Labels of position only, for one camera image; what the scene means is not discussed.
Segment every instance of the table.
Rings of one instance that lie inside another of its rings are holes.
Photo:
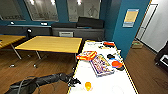
[[[15,42],[17,42],[17,41],[19,41],[19,40],[21,40],[25,37],[26,36],[0,35],[0,40],[2,40],[2,44],[0,45],[0,49],[3,48],[3,47],[6,47],[8,45],[11,45],[12,49],[15,51],[15,53],[17,54],[19,59],[22,59],[21,56],[19,55],[19,53],[15,50],[12,43],[15,43]]]
[[[122,61],[122,58],[117,50],[117,47],[110,49],[100,49],[103,42],[85,42],[83,51],[96,51],[97,54],[102,54],[108,60],[108,54],[114,54],[115,58]],[[80,60],[78,62],[74,78],[78,78],[82,84],[76,84],[76,87],[71,87],[69,94],[138,94],[137,89],[125,67],[123,71],[114,69],[114,74],[103,77],[96,77],[91,64],[88,61]],[[92,90],[86,91],[85,82],[91,82]]]
[[[21,45],[15,47],[20,50],[34,50],[39,59],[38,51],[78,53],[82,38],[72,37],[54,37],[54,36],[36,36]]]

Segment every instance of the book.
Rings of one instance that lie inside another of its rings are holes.
[[[106,76],[114,73],[114,69],[102,54],[96,55],[90,61],[90,64],[97,77],[102,77],[102,76]]]

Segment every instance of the wall outlet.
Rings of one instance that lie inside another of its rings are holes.
[[[11,24],[15,24],[14,22],[11,22]]]
[[[41,23],[41,25],[47,25],[47,23]]]

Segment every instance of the box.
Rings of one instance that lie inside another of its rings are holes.
[[[133,41],[131,48],[142,48],[143,44],[139,41]]]
[[[97,55],[96,51],[84,51],[76,56],[76,59],[90,61]]]

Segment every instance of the cardboard box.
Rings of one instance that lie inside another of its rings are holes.
[[[143,44],[139,41],[133,41],[131,48],[142,48]]]

